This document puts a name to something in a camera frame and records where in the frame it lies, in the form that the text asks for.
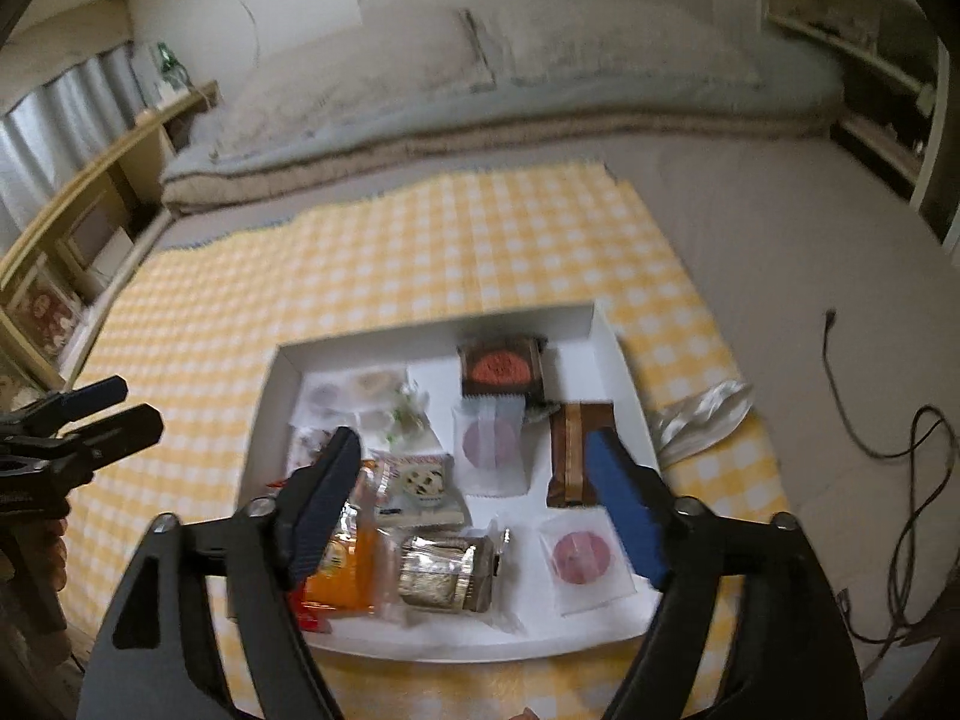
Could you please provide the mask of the person's left hand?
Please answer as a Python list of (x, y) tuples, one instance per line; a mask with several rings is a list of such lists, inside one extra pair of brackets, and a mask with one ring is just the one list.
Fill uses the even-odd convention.
[(67, 585), (67, 545), (64, 536), (68, 525), (64, 518), (18, 523), (13, 538), (23, 561), (36, 574), (36, 582), (60, 593)]

